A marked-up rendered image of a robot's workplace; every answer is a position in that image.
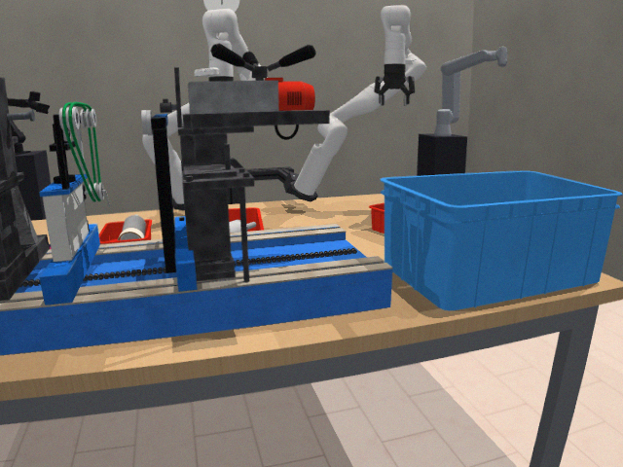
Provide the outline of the red tray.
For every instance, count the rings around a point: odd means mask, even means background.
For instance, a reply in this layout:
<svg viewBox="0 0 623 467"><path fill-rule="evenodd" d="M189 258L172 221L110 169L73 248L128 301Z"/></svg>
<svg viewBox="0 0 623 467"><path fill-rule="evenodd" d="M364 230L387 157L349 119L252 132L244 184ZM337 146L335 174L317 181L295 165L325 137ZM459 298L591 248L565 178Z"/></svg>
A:
<svg viewBox="0 0 623 467"><path fill-rule="evenodd" d="M152 220L145 220L145 221L146 221L146 232L147 232L147 228L148 228L148 233L145 233L145 238L129 239L129 240L118 240L118 237L119 237L120 233L123 230L124 222L112 222L112 223L105 224L105 226L103 227L102 231L99 234L100 244L131 242L131 241L142 241L142 240L145 240L147 238L147 236L148 236L148 238L146 240L151 240ZM149 221L150 221L150 226L148 226L149 225ZM149 229L150 229L150 232L149 232ZM101 243L101 242L105 242L105 243Z"/></svg>
<svg viewBox="0 0 623 467"><path fill-rule="evenodd" d="M256 223L256 227L249 229L248 230L249 232L257 231L257 212L259 213L259 231L260 231L260 224L261 224L261 231L264 229L260 209L259 208L246 208L246 224L251 223L251 222ZM240 220L239 208L229 209L229 215L230 215L230 222L234 220Z"/></svg>
<svg viewBox="0 0 623 467"><path fill-rule="evenodd" d="M372 208L376 207L376 208ZM385 204L374 204L370 205L371 208L371 216L372 216L372 230L380 233L385 233ZM377 208L382 210L377 210Z"/></svg>

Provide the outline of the blue machine bed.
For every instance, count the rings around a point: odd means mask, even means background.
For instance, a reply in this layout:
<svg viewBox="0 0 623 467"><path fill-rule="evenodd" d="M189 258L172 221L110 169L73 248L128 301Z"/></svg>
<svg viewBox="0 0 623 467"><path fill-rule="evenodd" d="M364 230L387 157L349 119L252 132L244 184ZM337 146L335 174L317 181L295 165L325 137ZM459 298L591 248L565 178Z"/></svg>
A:
<svg viewBox="0 0 623 467"><path fill-rule="evenodd" d="M248 259L255 260L355 248L337 224L247 232L247 244ZM88 276L165 267L162 239L100 244L98 249ZM235 265L236 277L197 281L197 290L191 291L178 292L176 272L87 279L80 286L86 288L79 288L73 303L67 304L45 305L40 284L22 285L9 301L0 301L0 355L178 337L390 307L392 266L379 256L366 257L356 250L356 254L251 264L249 282L243 280L242 265Z"/></svg>

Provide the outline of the blue plastic crate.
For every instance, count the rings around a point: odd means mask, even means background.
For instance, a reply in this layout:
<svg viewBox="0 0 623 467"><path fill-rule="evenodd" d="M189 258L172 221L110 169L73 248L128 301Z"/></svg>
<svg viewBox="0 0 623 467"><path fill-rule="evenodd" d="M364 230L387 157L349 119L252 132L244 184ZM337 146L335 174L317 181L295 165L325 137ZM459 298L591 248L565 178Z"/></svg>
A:
<svg viewBox="0 0 623 467"><path fill-rule="evenodd" d="M443 310L600 282L623 195L533 171L384 183L385 263ZM507 202L518 200L524 202Z"/></svg>

